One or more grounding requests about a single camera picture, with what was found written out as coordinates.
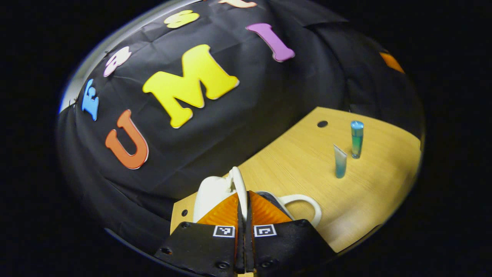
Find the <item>yellow letter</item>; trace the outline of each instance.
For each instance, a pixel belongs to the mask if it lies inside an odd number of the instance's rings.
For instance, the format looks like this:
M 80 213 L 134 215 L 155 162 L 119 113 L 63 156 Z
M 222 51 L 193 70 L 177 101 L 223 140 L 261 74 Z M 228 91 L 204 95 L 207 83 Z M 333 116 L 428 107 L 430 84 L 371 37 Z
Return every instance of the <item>yellow letter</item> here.
M 184 10 L 166 18 L 166 20 L 164 20 L 164 23 L 167 24 L 168 28 L 179 28 L 183 25 L 197 20 L 198 17 L 200 17 L 198 13 L 194 13 L 192 10 Z
M 144 84 L 145 93 L 152 92 L 171 117 L 171 126 L 179 128 L 192 116 L 190 108 L 183 108 L 176 99 L 203 108 L 200 81 L 209 99 L 217 99 L 239 85 L 239 80 L 228 75 L 210 55 L 210 46 L 195 46 L 183 54 L 183 77 L 158 71 Z

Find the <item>mug handle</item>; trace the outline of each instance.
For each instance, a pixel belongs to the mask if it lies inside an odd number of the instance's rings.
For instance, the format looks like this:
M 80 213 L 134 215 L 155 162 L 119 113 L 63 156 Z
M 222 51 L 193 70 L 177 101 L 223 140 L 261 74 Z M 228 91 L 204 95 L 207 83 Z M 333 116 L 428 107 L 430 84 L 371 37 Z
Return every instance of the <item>mug handle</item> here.
M 322 214 L 321 207 L 319 206 L 318 202 L 316 202 L 316 200 L 314 200 L 313 198 L 304 194 L 292 194 L 292 195 L 278 197 L 278 199 L 280 204 L 284 206 L 284 208 L 285 205 L 289 204 L 290 202 L 299 201 L 299 200 L 308 202 L 314 208 L 314 218 L 310 221 L 311 225 L 314 228 L 316 228 L 316 226 L 318 226 L 319 222 L 321 221 L 321 214 Z

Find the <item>wooden table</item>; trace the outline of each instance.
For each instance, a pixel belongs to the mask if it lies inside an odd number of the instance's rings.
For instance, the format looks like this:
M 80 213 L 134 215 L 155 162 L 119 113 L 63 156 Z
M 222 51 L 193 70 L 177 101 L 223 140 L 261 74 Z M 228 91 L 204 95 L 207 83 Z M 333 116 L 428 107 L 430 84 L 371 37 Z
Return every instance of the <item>wooden table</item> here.
M 323 120 L 328 125 L 318 127 Z M 352 120 L 364 123 L 360 159 L 351 157 Z M 341 179 L 335 177 L 333 144 L 348 155 Z M 340 252 L 396 210 L 413 185 L 420 159 L 420 140 L 411 133 L 370 117 L 317 107 L 238 167 L 247 190 L 314 198 L 323 212 L 316 229 Z M 174 204 L 171 233 L 180 222 L 192 221 L 195 197 L 196 193 Z M 295 219 L 311 220 L 314 215 L 306 202 L 287 208 Z M 181 215 L 184 209 L 186 216 Z

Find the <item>white plastic object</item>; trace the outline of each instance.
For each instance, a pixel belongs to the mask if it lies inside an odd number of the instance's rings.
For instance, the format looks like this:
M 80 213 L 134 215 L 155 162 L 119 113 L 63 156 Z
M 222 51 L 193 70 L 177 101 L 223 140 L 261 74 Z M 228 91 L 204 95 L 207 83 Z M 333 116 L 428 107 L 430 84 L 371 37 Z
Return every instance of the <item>white plastic object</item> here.
M 233 167 L 226 178 L 218 176 L 205 178 L 196 194 L 193 222 L 196 223 L 220 202 L 235 193 L 238 193 L 243 220 L 246 221 L 247 194 L 239 169 Z
M 314 200 L 313 198 L 311 198 L 311 197 L 309 197 L 307 195 L 304 195 L 304 194 L 292 194 L 292 195 L 286 195 L 286 196 L 282 196 L 282 197 L 277 197 L 277 196 L 273 195 L 272 193 L 270 193 L 268 191 L 257 191 L 256 193 L 261 193 L 261 192 L 268 193 L 268 194 L 272 195 L 273 197 L 275 197 L 275 199 L 277 200 L 277 202 L 282 206 L 282 208 L 284 209 L 284 211 L 287 213 L 287 215 L 290 218 L 292 218 L 292 220 L 295 220 L 295 218 L 291 215 L 291 213 L 285 207 L 285 205 L 287 205 L 287 204 L 289 204 L 291 202 L 294 202 L 294 201 L 306 201 L 309 204 L 311 204 L 311 206 L 314 208 L 314 217 L 313 217 L 312 220 L 309 221 L 311 223 L 311 225 L 314 228 L 316 228 L 316 226 L 318 226 L 319 222 L 321 221 L 321 216 L 322 216 L 321 207 L 319 206 L 318 202 L 316 202 L 316 200 Z

